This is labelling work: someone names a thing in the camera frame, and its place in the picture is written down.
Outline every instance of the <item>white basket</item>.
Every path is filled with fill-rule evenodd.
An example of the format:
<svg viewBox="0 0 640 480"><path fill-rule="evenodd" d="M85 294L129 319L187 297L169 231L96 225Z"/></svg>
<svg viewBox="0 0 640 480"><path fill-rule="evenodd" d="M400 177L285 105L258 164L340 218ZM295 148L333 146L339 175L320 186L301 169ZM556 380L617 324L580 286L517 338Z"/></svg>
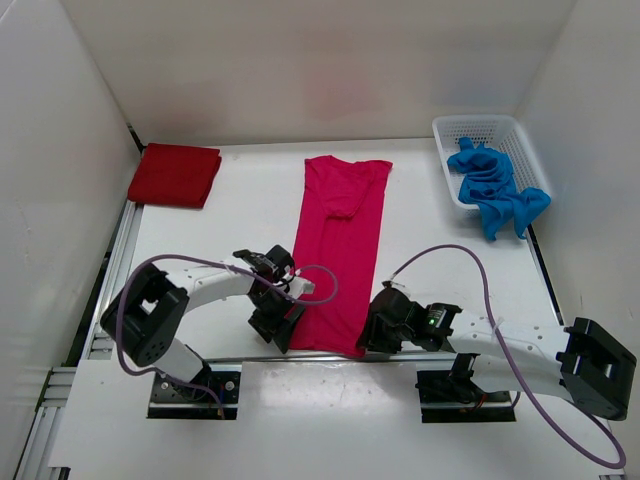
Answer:
<svg viewBox="0 0 640 480"><path fill-rule="evenodd" d="M515 118L508 115L438 117L433 121L433 133L449 185L449 193L456 207L460 208L465 216L476 216L480 210L477 205L467 205L458 200L465 174L447 165L449 157L460 151L458 142L461 137L469 137L474 146L484 142L485 146L509 155L518 191L527 187L537 187L551 195L533 149Z"/></svg>

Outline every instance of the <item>folded red cloth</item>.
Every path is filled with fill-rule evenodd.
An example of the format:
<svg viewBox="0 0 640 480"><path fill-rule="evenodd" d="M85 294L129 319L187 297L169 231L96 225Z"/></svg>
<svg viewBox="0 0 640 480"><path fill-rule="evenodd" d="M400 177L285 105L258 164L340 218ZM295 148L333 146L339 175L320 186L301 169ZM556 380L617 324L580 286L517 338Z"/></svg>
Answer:
<svg viewBox="0 0 640 480"><path fill-rule="evenodd" d="M150 143L128 198L132 202L202 208L220 168L220 150Z"/></svg>

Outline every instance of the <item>white wall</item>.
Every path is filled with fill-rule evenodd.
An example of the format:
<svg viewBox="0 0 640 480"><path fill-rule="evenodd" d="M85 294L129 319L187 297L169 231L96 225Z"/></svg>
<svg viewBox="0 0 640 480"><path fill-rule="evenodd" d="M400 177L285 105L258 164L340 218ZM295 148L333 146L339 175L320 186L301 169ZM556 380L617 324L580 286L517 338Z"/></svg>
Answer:
<svg viewBox="0 0 640 480"><path fill-rule="evenodd" d="M422 137L511 113L574 0L63 0L145 142Z"/></svg>
<svg viewBox="0 0 640 480"><path fill-rule="evenodd" d="M11 478L137 152L59 3L0 0L0 15L0 478Z"/></svg>
<svg viewBox="0 0 640 480"><path fill-rule="evenodd" d="M640 2L579 0L521 120L556 194L536 232L565 318L640 355ZM614 431L640 475L640 375Z"/></svg>

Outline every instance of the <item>garment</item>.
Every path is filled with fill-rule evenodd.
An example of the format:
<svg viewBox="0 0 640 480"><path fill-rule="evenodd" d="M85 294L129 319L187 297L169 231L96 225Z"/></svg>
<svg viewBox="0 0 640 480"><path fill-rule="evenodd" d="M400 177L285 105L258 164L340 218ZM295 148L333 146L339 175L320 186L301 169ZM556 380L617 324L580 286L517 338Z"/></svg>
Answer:
<svg viewBox="0 0 640 480"><path fill-rule="evenodd" d="M132 202L202 208L220 168L220 150L150 143L129 186Z"/></svg>
<svg viewBox="0 0 640 480"><path fill-rule="evenodd" d="M307 307L290 348L325 350L360 357L356 348L367 319L384 204L392 164L382 160L347 163L333 156L305 161L305 192L293 249L297 266L320 264L338 278L337 296ZM316 284L309 300L327 298L329 276L307 270Z"/></svg>
<svg viewBox="0 0 640 480"><path fill-rule="evenodd" d="M482 215L482 229L489 240L511 218L518 237L551 203L549 195L539 188L525 188L518 193L513 179L513 165L506 153L487 148L483 143L473 148L467 137L460 139L460 152L447 164L466 173L458 198L462 203L476 204Z"/></svg>

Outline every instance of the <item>pink fabric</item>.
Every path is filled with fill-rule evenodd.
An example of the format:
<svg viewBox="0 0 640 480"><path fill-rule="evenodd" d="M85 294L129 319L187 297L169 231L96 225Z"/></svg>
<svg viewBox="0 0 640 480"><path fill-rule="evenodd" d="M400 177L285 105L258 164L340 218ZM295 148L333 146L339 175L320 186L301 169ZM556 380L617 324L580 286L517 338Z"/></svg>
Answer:
<svg viewBox="0 0 640 480"><path fill-rule="evenodd" d="M347 163L330 155L305 160L305 190L293 258L298 266L330 268L340 290L332 302L307 307L290 348L364 355L356 341L367 319L391 166L381 160ZM331 294L333 283L326 273L308 270L304 275L316 284L308 299Z"/></svg>

